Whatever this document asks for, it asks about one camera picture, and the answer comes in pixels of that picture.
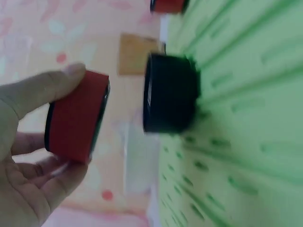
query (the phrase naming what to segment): finger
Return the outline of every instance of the finger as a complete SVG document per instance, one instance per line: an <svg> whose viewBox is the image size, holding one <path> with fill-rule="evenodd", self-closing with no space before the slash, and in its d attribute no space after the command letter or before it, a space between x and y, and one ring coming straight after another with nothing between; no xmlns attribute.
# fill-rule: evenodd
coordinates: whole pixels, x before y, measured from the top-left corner
<svg viewBox="0 0 303 227"><path fill-rule="evenodd" d="M56 170L60 166L66 163L66 160L51 155L41 161L34 164L31 163L17 163L19 171L23 176L28 179L35 179L49 175L52 171Z"/></svg>
<svg viewBox="0 0 303 227"><path fill-rule="evenodd" d="M0 87L0 100L22 119L36 108L73 91L85 74L85 65L73 64L63 71L44 72L14 84Z"/></svg>
<svg viewBox="0 0 303 227"><path fill-rule="evenodd" d="M44 133L17 132L10 150L11 155L14 156L29 154L44 147Z"/></svg>
<svg viewBox="0 0 303 227"><path fill-rule="evenodd" d="M64 169L54 173L54 178L46 182L41 190L47 199L51 211L57 208L82 182L88 166L69 163Z"/></svg>

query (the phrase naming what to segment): pink patterned fabric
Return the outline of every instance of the pink patterned fabric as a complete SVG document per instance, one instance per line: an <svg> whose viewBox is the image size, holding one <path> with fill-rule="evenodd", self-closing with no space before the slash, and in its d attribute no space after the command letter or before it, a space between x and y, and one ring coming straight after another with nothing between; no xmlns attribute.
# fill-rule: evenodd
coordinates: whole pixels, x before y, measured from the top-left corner
<svg viewBox="0 0 303 227"><path fill-rule="evenodd" d="M90 214L57 209L42 227L148 227L145 217L135 215Z"/></svg>

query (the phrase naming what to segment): green ridged mat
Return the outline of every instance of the green ridged mat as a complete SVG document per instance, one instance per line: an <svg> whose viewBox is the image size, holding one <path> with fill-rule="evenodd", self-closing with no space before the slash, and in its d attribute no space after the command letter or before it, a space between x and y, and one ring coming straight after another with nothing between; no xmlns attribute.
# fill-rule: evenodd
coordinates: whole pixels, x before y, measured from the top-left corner
<svg viewBox="0 0 303 227"><path fill-rule="evenodd" d="M167 54L202 95L162 136L163 227L303 227L303 0L190 0Z"/></svg>

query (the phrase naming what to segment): red object on green surface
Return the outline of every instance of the red object on green surface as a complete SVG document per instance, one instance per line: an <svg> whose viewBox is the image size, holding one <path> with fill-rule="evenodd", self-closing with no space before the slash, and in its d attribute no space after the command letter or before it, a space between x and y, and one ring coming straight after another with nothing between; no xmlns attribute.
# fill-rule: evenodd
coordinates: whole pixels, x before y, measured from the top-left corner
<svg viewBox="0 0 303 227"><path fill-rule="evenodd" d="M157 13L181 13L186 0L151 0L151 12Z"/></svg>

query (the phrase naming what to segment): fingernail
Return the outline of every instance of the fingernail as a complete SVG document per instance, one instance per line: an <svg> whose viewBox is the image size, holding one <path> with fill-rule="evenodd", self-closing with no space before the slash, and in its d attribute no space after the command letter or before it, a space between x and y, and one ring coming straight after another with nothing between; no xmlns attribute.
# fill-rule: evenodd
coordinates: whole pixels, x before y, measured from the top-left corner
<svg viewBox="0 0 303 227"><path fill-rule="evenodd" d="M65 69L63 69L63 72L69 76L72 76L73 74L82 70L85 70L85 65L82 63L76 63L68 65Z"/></svg>

